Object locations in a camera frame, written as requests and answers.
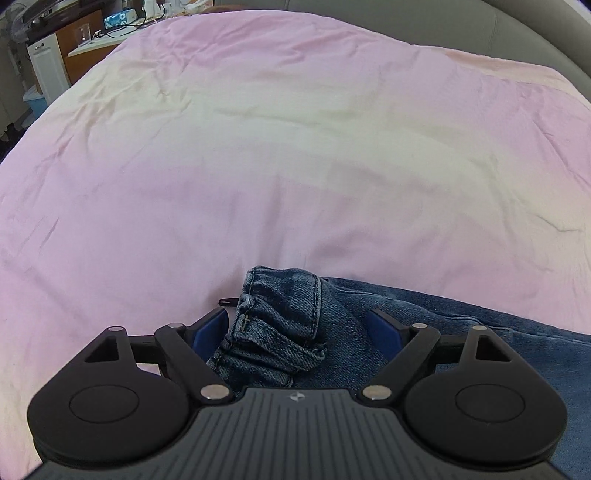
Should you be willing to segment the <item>blue denim jeans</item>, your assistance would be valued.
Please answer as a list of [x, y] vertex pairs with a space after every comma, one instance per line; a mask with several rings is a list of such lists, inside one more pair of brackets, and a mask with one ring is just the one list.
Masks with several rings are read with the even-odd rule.
[[247, 387], [360, 390], [388, 362], [365, 327], [379, 309], [444, 335], [491, 328], [561, 395], [568, 426], [555, 465], [590, 476], [590, 338], [419, 292], [300, 269], [257, 266], [245, 275], [235, 320], [207, 364], [236, 392]]

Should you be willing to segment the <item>white cabinet door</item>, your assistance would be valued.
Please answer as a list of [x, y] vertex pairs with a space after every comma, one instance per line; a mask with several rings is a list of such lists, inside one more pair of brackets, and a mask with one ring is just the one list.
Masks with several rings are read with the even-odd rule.
[[56, 35], [31, 44], [27, 52], [41, 92], [50, 105], [70, 87]]

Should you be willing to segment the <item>pink floral bed duvet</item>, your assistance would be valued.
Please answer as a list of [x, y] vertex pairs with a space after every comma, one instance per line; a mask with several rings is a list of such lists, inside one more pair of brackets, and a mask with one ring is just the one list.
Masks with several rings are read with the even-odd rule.
[[191, 322], [262, 265], [590, 329], [590, 104], [556, 70], [286, 11], [177, 17], [1, 166], [1, 475], [105, 327]]

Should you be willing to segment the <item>wooden bedside table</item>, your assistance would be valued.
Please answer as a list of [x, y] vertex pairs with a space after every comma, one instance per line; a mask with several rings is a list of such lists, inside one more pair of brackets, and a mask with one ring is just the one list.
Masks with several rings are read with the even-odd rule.
[[95, 11], [60, 28], [56, 33], [64, 69], [71, 85], [104, 60], [124, 40], [152, 24], [152, 20], [139, 19], [128, 25], [103, 30], [100, 22], [100, 11]]

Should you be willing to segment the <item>standing electric fan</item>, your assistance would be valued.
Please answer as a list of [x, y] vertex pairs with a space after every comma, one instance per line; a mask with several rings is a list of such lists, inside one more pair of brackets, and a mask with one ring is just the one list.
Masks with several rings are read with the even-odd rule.
[[33, 4], [33, 1], [13, 1], [1, 13], [1, 36], [6, 39], [8, 58], [17, 77], [21, 77], [23, 71], [18, 45], [28, 40], [28, 27], [23, 17]]

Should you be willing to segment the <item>light blue plastic bin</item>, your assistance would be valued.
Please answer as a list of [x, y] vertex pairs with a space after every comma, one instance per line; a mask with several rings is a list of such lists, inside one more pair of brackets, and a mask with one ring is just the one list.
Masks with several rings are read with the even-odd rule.
[[36, 117], [39, 117], [47, 108], [45, 97], [37, 90], [35, 85], [31, 86], [24, 93], [23, 101], [29, 106]]

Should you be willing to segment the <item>grey upholstered headboard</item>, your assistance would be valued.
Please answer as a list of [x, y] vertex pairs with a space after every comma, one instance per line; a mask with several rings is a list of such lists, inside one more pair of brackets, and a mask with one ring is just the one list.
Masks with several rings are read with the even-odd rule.
[[394, 39], [550, 67], [590, 96], [590, 11], [578, 1], [250, 1], [332, 17]]

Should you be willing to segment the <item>clear drinking glass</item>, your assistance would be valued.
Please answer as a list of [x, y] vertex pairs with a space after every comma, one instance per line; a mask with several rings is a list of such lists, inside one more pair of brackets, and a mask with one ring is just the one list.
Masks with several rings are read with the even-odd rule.
[[88, 43], [92, 39], [90, 26], [88, 23], [83, 24], [77, 29], [76, 38], [79, 46]]

